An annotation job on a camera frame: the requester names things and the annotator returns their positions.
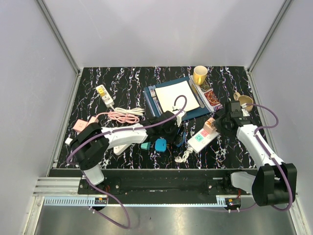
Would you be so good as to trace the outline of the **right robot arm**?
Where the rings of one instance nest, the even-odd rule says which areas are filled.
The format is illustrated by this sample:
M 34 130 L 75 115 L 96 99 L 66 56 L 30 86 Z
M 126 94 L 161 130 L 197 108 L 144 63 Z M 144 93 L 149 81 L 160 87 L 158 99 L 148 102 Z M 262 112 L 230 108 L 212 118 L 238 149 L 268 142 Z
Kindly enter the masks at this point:
M 257 174 L 245 171 L 231 173 L 222 181 L 224 192 L 233 194 L 242 189 L 252 194 L 255 203 L 272 206 L 278 211 L 287 211 L 295 201 L 297 169 L 287 164 L 271 149 L 260 134 L 260 127 L 253 124 L 250 115 L 244 115 L 239 101 L 228 101 L 217 112 L 213 122 L 217 132 L 223 136 L 236 136 L 245 146 L 257 166 Z

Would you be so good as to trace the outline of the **white multicolour power strip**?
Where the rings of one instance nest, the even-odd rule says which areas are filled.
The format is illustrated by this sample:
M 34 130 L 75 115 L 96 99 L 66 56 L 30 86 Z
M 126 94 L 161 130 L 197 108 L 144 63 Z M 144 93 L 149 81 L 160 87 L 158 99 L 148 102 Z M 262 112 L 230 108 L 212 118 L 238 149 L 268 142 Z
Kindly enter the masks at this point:
M 191 139 L 188 140 L 188 147 L 192 148 L 193 152 L 199 153 L 218 135 L 219 133 L 216 131 L 213 131 L 211 134 L 209 134 L 204 129 L 201 129 Z

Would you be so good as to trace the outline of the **teal small plug adapter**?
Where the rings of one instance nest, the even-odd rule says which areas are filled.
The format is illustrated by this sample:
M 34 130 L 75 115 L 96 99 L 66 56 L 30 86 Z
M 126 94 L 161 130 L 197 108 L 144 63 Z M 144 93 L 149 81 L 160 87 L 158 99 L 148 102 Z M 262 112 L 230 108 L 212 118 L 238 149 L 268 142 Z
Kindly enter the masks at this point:
M 144 150 L 149 150 L 150 147 L 151 147 L 151 143 L 150 142 L 144 142 L 141 144 L 141 149 L 144 149 Z

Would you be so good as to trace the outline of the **black mounting base rail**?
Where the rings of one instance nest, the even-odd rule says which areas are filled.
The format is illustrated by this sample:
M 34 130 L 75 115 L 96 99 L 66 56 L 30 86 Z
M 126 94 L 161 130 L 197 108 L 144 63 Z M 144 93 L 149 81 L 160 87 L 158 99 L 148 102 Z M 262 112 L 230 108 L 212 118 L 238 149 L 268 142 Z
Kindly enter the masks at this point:
M 129 191 L 195 191 L 209 195 L 246 195 L 231 184 L 231 173 L 241 169 L 107 169 L 97 187 L 113 195 Z

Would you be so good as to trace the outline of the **white plug adapter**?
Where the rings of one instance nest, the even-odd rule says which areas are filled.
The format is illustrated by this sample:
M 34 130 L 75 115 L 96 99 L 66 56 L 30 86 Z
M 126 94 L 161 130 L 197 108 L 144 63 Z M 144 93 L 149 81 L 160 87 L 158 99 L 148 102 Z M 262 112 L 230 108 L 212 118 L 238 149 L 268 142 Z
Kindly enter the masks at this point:
M 66 145 L 70 145 L 71 142 L 72 142 L 72 138 L 67 138 L 67 139 L 65 140 L 65 144 L 66 144 Z

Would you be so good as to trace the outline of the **pink deer cube adapter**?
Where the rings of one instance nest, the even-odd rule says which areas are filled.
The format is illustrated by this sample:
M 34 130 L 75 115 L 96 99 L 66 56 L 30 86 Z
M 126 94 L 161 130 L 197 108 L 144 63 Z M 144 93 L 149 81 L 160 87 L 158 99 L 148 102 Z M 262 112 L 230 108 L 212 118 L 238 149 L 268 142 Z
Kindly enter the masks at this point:
M 210 117 L 203 125 L 203 129 L 209 134 L 212 134 L 214 131 L 216 131 L 216 127 L 213 124 L 214 121 L 215 119 Z

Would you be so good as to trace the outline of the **pink power strip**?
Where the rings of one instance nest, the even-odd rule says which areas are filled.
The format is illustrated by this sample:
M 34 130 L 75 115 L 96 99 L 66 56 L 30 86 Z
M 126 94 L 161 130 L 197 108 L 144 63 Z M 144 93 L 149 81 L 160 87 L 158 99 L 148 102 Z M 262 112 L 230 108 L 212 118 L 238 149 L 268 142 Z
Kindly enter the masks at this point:
M 90 124 L 92 124 L 92 123 L 98 123 L 98 122 L 99 122 L 98 118 L 92 116 L 92 117 L 90 118 L 90 120 L 88 121 L 87 125 L 90 125 Z

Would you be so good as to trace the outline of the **light blue plug adapter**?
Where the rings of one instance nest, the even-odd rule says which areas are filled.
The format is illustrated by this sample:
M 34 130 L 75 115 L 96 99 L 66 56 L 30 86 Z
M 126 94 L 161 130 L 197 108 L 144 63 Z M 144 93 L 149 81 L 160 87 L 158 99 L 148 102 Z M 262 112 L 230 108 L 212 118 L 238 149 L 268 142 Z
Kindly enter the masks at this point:
M 167 149 L 167 141 L 165 139 L 157 139 L 155 142 L 155 151 L 165 152 Z

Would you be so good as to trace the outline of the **white triangular power strip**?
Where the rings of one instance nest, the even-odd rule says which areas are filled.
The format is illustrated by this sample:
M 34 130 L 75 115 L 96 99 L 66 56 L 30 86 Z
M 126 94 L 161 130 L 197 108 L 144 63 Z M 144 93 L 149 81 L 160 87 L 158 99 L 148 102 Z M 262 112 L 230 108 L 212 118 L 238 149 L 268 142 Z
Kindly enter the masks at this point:
M 130 147 L 130 144 L 124 144 L 124 145 L 119 145 L 115 146 L 113 148 L 113 153 L 117 156 L 121 155 L 128 147 Z

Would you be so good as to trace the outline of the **yellow mug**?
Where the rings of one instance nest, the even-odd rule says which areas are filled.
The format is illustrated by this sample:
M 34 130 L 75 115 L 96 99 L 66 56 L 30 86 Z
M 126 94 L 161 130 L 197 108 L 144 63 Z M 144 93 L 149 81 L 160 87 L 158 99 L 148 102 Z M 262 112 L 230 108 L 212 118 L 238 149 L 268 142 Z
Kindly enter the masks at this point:
M 202 85 L 207 77 L 208 69 L 205 66 L 196 66 L 193 71 L 193 81 L 196 85 Z

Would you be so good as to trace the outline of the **beige ceramic mug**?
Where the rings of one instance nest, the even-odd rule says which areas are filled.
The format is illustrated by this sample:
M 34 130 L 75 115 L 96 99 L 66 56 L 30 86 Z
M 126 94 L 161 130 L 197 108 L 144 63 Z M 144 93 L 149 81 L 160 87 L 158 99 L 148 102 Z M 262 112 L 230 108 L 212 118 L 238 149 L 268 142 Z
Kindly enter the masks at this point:
M 247 95 L 241 95 L 238 92 L 235 92 L 234 95 L 234 100 L 239 101 L 240 105 L 242 106 L 243 104 L 246 104 L 245 110 L 247 110 L 249 113 L 251 112 L 252 108 L 253 108 L 253 99 L 250 96 Z

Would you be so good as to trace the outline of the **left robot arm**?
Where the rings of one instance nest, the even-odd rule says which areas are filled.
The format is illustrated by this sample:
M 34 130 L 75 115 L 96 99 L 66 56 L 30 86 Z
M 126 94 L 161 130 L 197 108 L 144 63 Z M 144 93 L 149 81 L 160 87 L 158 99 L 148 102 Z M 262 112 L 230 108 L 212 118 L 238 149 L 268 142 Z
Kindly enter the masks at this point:
M 89 189 L 100 194 L 105 190 L 106 182 L 99 163 L 107 150 L 125 144 L 155 142 L 157 139 L 175 142 L 184 116 L 185 111 L 180 109 L 126 127 L 107 128 L 91 123 L 67 142 L 71 149 L 67 164 L 78 165 L 89 179 Z

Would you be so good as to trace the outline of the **white power strip yellow plug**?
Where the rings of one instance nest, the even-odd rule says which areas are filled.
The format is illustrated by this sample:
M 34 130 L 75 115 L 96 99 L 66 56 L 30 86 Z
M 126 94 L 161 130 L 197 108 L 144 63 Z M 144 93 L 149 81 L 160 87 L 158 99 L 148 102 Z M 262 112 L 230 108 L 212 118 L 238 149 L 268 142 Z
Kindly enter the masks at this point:
M 104 85 L 99 85 L 95 88 L 100 95 L 102 101 L 105 103 L 106 107 L 108 108 L 114 108 L 114 100 L 104 87 Z

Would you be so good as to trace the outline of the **dark blue placemat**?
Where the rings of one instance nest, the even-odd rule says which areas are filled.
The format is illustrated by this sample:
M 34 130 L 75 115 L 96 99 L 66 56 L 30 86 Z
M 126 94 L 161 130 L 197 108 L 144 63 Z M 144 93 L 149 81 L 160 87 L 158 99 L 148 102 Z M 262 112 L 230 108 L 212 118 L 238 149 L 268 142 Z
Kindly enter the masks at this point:
M 200 107 L 200 104 L 189 85 L 189 79 L 190 77 L 186 76 L 144 88 L 145 100 L 149 105 L 152 115 L 159 117 L 166 111 L 172 111 L 175 99 L 181 94 L 187 98 L 187 105 L 184 108 L 186 114 L 183 120 L 189 120 L 210 114 L 206 108 Z M 154 103 L 151 97 L 151 89 L 154 89 L 156 92 L 157 103 Z

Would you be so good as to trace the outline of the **silver fork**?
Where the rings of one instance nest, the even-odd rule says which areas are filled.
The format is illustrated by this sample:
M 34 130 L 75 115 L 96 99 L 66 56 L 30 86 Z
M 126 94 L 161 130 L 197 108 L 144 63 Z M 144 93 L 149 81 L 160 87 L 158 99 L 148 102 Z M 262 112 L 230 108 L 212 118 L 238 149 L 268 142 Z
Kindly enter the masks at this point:
M 155 92 L 155 90 L 154 90 L 154 89 L 151 89 L 151 90 L 150 90 L 150 93 L 151 93 L 151 97 L 152 97 L 154 103 L 157 103 L 157 97 L 156 97 L 156 92 Z

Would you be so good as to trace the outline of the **patterned colourful coaster cloth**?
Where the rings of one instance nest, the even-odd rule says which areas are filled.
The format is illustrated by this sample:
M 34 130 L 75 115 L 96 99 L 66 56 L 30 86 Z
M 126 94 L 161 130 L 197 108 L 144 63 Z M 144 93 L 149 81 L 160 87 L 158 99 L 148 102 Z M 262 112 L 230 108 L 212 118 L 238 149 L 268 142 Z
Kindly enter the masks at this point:
M 196 96 L 201 108 L 206 108 L 210 113 L 216 112 L 223 106 L 215 96 L 210 84 L 205 80 L 201 85 L 196 85 L 193 76 L 189 76 L 189 85 Z

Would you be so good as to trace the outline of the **dark blue cube adapter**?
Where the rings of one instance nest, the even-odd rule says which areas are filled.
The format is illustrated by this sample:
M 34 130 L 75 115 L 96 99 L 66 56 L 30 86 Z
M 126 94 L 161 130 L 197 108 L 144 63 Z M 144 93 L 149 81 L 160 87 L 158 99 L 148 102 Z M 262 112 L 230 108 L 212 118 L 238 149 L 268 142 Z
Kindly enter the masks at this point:
M 181 125 L 177 132 L 177 136 L 174 142 L 175 146 L 176 147 L 182 146 L 182 144 L 185 142 L 185 137 L 186 137 L 185 126 Z

